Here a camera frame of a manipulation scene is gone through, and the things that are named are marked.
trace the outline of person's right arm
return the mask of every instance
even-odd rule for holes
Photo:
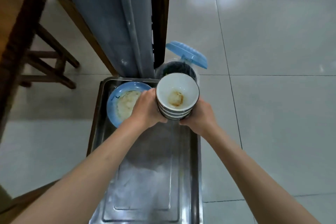
[[[199,99],[189,118],[180,121],[202,136],[215,150],[236,182],[259,224],[319,223],[271,178],[216,122],[210,104]]]

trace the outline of person's left hand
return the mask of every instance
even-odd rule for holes
[[[155,88],[145,90],[136,101],[130,119],[140,123],[146,130],[158,122],[166,123],[167,119],[158,110]]]

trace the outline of gray curtain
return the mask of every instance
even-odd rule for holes
[[[154,78],[151,0],[73,0],[123,77]]]

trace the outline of person's left arm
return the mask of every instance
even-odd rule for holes
[[[144,91],[132,115],[102,145],[32,203],[13,224],[85,223],[94,213],[115,171],[140,134],[166,122],[155,102],[155,89]]]

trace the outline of brown stain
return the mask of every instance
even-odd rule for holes
[[[184,99],[183,94],[175,90],[172,93],[170,93],[168,97],[168,102],[174,107],[179,107],[180,105],[183,104],[183,99]]]

